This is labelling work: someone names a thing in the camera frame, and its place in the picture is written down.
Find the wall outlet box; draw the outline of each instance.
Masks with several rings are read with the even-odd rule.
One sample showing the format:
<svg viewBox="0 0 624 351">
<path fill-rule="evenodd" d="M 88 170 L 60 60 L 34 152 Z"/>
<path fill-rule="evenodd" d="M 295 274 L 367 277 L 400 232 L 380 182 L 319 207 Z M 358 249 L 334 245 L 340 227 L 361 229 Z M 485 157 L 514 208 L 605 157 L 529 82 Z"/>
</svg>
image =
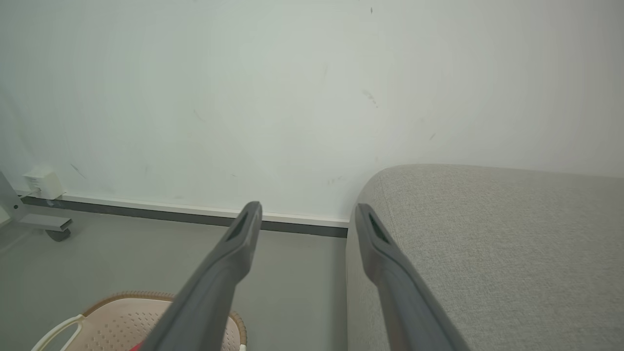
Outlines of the wall outlet box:
<svg viewBox="0 0 624 351">
<path fill-rule="evenodd" d="M 54 200 L 64 193 L 61 182 L 53 171 L 34 169 L 24 174 L 24 178 L 32 191 L 41 190 L 36 195 L 42 199 Z"/>
</svg>

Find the sofa cushion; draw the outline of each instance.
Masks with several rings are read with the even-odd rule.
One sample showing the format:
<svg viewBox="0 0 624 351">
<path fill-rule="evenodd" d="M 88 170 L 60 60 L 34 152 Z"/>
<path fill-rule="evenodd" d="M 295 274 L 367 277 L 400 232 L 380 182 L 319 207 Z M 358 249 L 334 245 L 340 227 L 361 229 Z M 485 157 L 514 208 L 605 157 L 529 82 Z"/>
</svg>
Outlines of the sofa cushion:
<svg viewBox="0 0 624 351">
<path fill-rule="evenodd" d="M 624 179 L 453 165 L 386 169 L 370 204 L 473 350 L 624 345 Z M 353 221 L 350 350 L 389 350 Z"/>
</svg>

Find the basket handle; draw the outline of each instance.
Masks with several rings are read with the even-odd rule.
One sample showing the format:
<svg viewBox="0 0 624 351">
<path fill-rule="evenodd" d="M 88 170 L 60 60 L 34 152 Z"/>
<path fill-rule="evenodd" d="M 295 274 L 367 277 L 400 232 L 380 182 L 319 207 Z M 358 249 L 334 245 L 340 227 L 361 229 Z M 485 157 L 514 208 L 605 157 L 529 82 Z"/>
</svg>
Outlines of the basket handle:
<svg viewBox="0 0 624 351">
<path fill-rule="evenodd" d="M 57 335 L 59 335 L 63 330 L 65 330 L 72 324 L 78 323 L 78 329 L 76 329 L 72 337 L 69 338 L 69 340 L 63 346 L 63 348 L 61 348 L 61 351 L 65 351 L 65 349 L 69 346 L 69 344 L 71 344 L 72 341 L 74 341 L 74 339 L 76 338 L 76 335 L 78 335 L 78 333 L 82 329 L 82 321 L 84 319 L 85 317 L 79 314 L 75 317 L 71 317 L 70 319 L 67 319 L 59 323 L 59 325 L 52 328 L 52 330 L 50 330 L 47 334 L 43 336 L 43 338 L 40 339 L 40 341 L 32 348 L 32 351 L 42 351 L 47 346 L 47 344 L 49 344 L 50 341 L 52 341 L 52 339 L 54 339 Z"/>
</svg>

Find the dark gray baseboard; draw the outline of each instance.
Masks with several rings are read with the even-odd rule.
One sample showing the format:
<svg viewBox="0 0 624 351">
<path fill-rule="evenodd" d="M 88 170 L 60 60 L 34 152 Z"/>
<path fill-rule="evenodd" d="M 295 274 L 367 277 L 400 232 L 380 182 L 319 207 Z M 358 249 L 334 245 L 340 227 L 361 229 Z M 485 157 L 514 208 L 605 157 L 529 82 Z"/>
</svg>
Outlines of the dark gray baseboard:
<svg viewBox="0 0 624 351">
<path fill-rule="evenodd" d="M 45 200 L 36 197 L 23 197 L 23 203 L 27 205 L 53 207 L 55 209 L 66 209 L 81 212 L 91 212 L 99 214 L 124 215 L 127 217 L 140 217 L 149 219 L 171 220 L 174 222 L 198 223 L 221 225 L 229 227 L 234 218 L 216 217 L 212 215 L 184 214 L 176 212 L 131 209 L 128 207 L 118 207 L 109 205 L 86 204 L 84 202 L 74 202 L 65 200 Z M 347 238 L 347 228 L 325 227 L 323 225 L 293 224 L 282 222 L 268 222 L 263 220 L 261 229 L 273 230 L 275 232 L 299 233 L 320 235 L 323 237 Z"/>
</svg>

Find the metal stand leg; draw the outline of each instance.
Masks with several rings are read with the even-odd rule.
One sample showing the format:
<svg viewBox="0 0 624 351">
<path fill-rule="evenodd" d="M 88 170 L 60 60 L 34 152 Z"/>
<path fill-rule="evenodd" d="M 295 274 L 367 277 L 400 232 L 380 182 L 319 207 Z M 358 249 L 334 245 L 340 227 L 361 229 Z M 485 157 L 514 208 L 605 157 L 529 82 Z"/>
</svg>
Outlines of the metal stand leg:
<svg viewBox="0 0 624 351">
<path fill-rule="evenodd" d="M 11 220 L 28 227 L 45 229 L 54 241 L 63 241 L 70 234 L 68 227 L 72 224 L 71 218 L 28 213 L 28 208 L 19 199 L 2 172 L 0 172 L 0 205 Z"/>
<path fill-rule="evenodd" d="M 67 239 L 69 235 L 72 234 L 72 232 L 69 231 L 69 228 L 66 230 L 63 230 L 62 232 L 55 232 L 54 230 L 46 230 L 46 233 L 48 234 L 50 238 L 52 238 L 52 240 L 59 241 L 59 242 Z"/>
</svg>

